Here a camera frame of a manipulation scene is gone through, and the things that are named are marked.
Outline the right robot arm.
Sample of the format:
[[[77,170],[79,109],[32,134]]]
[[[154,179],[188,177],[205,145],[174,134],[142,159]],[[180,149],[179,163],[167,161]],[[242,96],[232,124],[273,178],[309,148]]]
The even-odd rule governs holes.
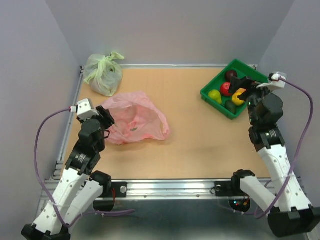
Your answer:
[[[287,76],[271,73],[267,83],[248,76],[230,78],[229,92],[245,91],[238,96],[247,103],[249,138],[263,159],[271,177],[275,194],[258,180],[250,170],[236,171],[230,182],[235,195],[247,194],[263,211],[259,219],[267,217],[272,233],[278,237],[311,232],[320,222],[320,209],[312,205],[294,173],[295,162],[290,162],[285,140],[277,122],[284,115],[283,101],[273,92],[283,89]]]

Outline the dark red fruit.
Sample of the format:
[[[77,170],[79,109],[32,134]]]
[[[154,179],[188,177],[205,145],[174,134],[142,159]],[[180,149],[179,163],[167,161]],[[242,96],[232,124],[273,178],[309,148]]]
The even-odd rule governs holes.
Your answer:
[[[224,74],[224,78],[227,82],[230,82],[233,77],[238,77],[238,73],[234,69],[228,70]]]

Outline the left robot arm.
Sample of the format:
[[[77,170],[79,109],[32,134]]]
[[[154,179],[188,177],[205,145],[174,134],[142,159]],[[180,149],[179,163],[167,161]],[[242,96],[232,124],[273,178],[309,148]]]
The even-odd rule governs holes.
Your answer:
[[[69,230],[98,197],[111,193],[111,177],[93,171],[105,149],[105,132],[115,123],[110,111],[102,106],[93,107],[88,99],[67,108],[77,114],[81,123],[76,142],[54,191],[50,193],[43,181],[39,183],[49,202],[21,234],[27,240],[69,240]]]

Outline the yellow green fruit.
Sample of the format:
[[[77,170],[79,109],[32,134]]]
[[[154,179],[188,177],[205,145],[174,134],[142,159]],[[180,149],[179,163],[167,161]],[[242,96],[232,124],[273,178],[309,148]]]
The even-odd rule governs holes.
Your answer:
[[[208,97],[213,101],[217,102],[219,105],[223,103],[221,93],[216,89],[211,90],[208,93]]]

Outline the peach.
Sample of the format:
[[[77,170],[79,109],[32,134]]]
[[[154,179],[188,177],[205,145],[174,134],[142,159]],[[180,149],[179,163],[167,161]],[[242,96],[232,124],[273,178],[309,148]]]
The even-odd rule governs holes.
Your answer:
[[[235,95],[242,95],[243,93],[245,93],[247,90],[244,88],[239,88],[234,94]]]

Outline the dark green avocado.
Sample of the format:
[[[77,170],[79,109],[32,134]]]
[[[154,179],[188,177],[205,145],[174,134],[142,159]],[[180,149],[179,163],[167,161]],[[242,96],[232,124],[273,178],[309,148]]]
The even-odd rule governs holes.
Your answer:
[[[226,110],[228,110],[233,115],[235,115],[237,113],[237,106],[231,100],[227,100],[224,103],[224,107]]]

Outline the pink plastic bag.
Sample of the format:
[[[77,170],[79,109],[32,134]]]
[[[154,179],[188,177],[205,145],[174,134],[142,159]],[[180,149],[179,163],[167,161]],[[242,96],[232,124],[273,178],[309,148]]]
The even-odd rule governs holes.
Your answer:
[[[171,134],[166,116],[143,91],[119,93],[100,105],[110,111],[115,121],[106,139],[111,144],[164,141]]]

